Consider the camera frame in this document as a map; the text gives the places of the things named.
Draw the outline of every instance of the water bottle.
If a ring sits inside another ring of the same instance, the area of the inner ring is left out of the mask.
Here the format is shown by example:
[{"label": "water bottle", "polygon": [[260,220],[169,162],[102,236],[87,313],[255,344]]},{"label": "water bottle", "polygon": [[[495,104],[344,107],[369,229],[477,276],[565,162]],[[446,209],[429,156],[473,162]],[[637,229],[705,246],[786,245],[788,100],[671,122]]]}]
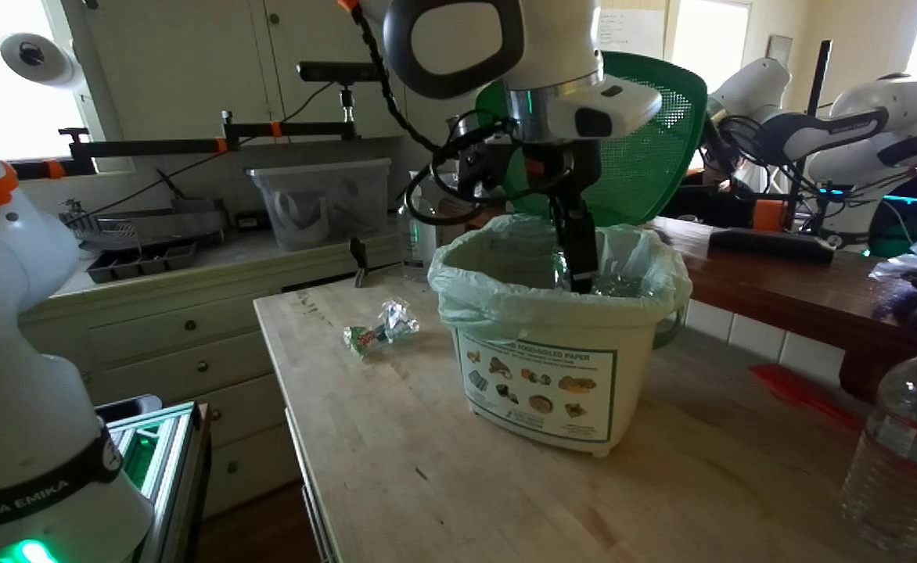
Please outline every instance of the water bottle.
[{"label": "water bottle", "polygon": [[917,558],[917,356],[880,380],[842,486],[842,517],[873,547]]}]

